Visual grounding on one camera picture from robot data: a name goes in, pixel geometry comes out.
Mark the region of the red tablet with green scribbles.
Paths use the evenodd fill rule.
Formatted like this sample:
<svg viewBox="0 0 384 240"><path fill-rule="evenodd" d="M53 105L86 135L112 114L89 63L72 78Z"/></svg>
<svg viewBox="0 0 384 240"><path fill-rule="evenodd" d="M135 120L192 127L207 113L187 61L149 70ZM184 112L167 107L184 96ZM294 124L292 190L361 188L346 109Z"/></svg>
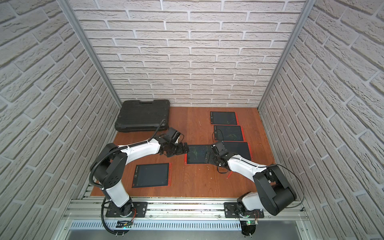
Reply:
<svg viewBox="0 0 384 240"><path fill-rule="evenodd" d="M214 125L214 138L217 141L245 141L242 127L233 125Z"/></svg>

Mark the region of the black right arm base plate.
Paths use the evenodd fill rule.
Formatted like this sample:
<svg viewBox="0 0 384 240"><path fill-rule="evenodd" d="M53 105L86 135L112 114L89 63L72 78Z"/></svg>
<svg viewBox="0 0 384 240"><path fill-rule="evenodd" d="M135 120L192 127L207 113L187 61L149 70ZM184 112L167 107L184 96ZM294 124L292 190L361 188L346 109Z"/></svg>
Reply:
<svg viewBox="0 0 384 240"><path fill-rule="evenodd" d="M226 219L262 219L265 217L263 209L246 210L246 208L237 202L224 202L224 213Z"/></svg>

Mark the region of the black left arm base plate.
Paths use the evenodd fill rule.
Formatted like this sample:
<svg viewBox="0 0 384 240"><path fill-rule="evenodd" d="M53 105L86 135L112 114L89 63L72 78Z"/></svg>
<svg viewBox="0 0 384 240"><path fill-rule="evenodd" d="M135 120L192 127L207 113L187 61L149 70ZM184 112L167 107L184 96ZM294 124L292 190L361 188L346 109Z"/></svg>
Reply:
<svg viewBox="0 0 384 240"><path fill-rule="evenodd" d="M144 218L147 212L148 202L128 202L122 207L117 207L110 202L107 207L107 218Z"/></svg>

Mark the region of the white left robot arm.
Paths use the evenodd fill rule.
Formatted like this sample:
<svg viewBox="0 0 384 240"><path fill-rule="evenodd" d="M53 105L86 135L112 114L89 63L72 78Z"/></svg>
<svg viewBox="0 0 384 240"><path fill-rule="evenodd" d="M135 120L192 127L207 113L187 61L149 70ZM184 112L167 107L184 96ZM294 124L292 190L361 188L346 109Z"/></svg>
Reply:
<svg viewBox="0 0 384 240"><path fill-rule="evenodd" d="M89 182L115 206L129 210L130 190L165 190L176 182L172 157L182 160L187 153L183 138L182 133L170 128L139 143L107 144L91 163Z"/></svg>

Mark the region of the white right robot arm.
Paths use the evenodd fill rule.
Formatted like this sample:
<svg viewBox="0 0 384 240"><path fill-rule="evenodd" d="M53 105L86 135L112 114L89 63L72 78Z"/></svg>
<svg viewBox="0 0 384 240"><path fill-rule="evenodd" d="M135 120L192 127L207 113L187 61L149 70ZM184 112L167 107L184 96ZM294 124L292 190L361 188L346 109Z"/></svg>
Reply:
<svg viewBox="0 0 384 240"><path fill-rule="evenodd" d="M297 194L277 165L261 165L229 152L222 141L211 145L214 165L238 173L251 180L257 191L238 198L240 215L254 210L266 210L276 216L293 203Z"/></svg>

